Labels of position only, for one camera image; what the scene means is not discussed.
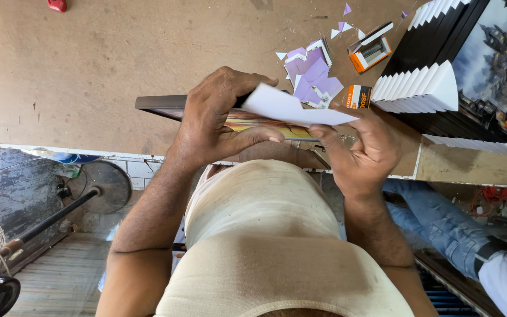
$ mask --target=beige shirt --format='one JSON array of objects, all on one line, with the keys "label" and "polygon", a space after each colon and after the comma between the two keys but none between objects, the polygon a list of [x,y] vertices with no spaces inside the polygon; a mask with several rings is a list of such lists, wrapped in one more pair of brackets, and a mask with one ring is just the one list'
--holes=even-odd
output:
[{"label": "beige shirt", "polygon": [[413,316],[371,256],[341,240],[324,194],[292,164],[256,160],[216,174],[193,193],[185,222],[189,250],[156,316]]}]

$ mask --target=man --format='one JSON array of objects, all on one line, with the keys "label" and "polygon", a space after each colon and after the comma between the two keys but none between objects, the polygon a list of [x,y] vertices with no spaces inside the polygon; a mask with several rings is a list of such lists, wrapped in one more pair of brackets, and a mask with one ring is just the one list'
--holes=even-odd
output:
[{"label": "man", "polygon": [[388,179],[383,191],[400,194],[408,204],[387,203],[393,221],[430,242],[463,275],[480,281],[507,317],[507,242],[484,233],[425,182]]},{"label": "man", "polygon": [[[97,316],[437,316],[381,192],[400,148],[367,109],[333,107],[360,118],[351,149],[331,127],[310,127],[345,195],[349,242],[316,183],[285,162],[209,168],[187,204],[202,166],[284,141],[270,127],[224,126],[260,82],[278,83],[222,67],[191,90],[161,169],[114,237]],[[184,213],[187,252],[170,276]]]}]

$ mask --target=metal pole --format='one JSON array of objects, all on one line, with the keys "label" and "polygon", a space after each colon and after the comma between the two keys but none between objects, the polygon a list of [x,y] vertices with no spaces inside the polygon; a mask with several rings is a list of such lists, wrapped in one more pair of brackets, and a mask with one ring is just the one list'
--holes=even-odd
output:
[{"label": "metal pole", "polygon": [[37,234],[40,234],[42,231],[46,230],[48,227],[56,223],[56,221],[62,219],[68,213],[71,213],[72,211],[74,211],[74,209],[81,206],[83,203],[85,203],[86,201],[97,195],[99,195],[99,190],[92,189],[87,194],[74,200],[73,203],[62,208],[59,212],[56,212],[52,216],[46,218],[43,222],[40,222],[34,228],[27,230],[27,232],[21,234],[18,238],[9,241],[9,243],[7,243],[3,248],[0,249],[1,257],[3,258],[6,256],[10,256],[11,254],[15,253],[16,251],[18,251],[18,249],[20,249],[23,246],[23,244],[27,243],[28,241],[31,241],[31,239],[34,238]]}]

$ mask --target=jeans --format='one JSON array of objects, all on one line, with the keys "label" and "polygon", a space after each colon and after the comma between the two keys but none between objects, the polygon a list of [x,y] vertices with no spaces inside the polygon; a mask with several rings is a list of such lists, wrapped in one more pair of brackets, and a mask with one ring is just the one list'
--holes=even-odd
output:
[{"label": "jeans", "polygon": [[489,242],[482,226],[426,182],[388,179],[383,191],[400,194],[410,208],[386,203],[393,221],[436,248],[455,269],[478,280],[475,255]]}]

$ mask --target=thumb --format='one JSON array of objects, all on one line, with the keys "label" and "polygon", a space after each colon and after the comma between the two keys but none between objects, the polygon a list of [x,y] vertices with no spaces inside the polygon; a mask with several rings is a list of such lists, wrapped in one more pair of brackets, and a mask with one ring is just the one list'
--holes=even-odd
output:
[{"label": "thumb", "polygon": [[279,130],[272,127],[256,126],[232,133],[232,136],[223,143],[226,151],[239,153],[243,149],[263,141],[280,143],[285,141],[285,136]]},{"label": "thumb", "polygon": [[316,136],[320,143],[324,145],[330,155],[343,148],[342,138],[331,126],[328,125],[311,125],[308,130],[313,136]]}]

